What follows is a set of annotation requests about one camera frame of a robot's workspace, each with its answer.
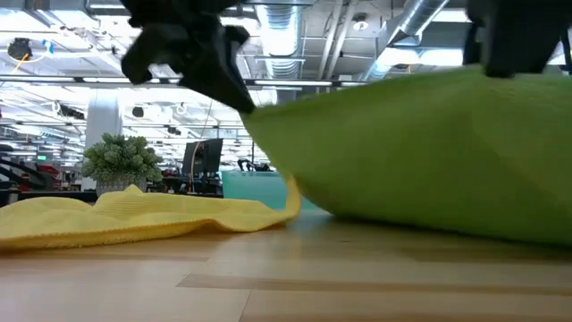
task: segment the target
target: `white pillar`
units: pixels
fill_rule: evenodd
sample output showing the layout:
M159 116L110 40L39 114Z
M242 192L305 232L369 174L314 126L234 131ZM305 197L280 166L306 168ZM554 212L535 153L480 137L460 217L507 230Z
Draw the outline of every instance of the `white pillar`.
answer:
M86 129L86 147L101 141L104 133L113 135L122 133L123 112L119 103L117 89L92 89L89 96L88 128ZM81 189L95 189L96 182L83 178Z

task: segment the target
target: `wooden table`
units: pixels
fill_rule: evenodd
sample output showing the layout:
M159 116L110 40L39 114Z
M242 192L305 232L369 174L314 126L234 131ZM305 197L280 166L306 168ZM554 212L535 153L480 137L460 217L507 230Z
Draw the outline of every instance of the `wooden table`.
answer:
M305 214L260 233L2 254L0 317L572 321L572 252Z

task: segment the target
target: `green fabric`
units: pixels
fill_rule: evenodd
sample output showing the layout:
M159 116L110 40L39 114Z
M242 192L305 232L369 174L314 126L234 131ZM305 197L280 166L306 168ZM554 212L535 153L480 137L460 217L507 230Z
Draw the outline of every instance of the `green fabric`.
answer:
M336 216L572 246L572 80L476 68L345 89L243 116Z

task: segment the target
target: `ventilation pipe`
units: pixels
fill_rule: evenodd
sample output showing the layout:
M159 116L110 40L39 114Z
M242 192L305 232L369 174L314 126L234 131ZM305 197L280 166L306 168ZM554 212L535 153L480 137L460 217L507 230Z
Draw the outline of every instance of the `ventilation pipe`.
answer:
M419 35L448 2L449 0L407 0L402 14L383 23L378 37L378 47L383 52L387 46ZM380 62L378 57L360 80L383 79L390 68L391 66Z
M302 10L299 5L257 5L261 25L261 41L265 55L280 59L265 61L268 77L293 80L299 77L300 61L288 60L299 53ZM278 102L296 98L296 92L278 91Z

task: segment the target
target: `yellow microfiber towel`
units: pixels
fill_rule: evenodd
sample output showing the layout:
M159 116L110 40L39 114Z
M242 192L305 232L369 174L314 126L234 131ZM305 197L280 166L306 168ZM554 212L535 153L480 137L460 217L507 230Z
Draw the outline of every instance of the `yellow microfiber towel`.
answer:
M0 208L0 250L70 248L168 238L212 224L227 232L255 232L300 211L294 179L283 211L258 201L143 193L130 186L104 194L95 206L75 199L37 198Z

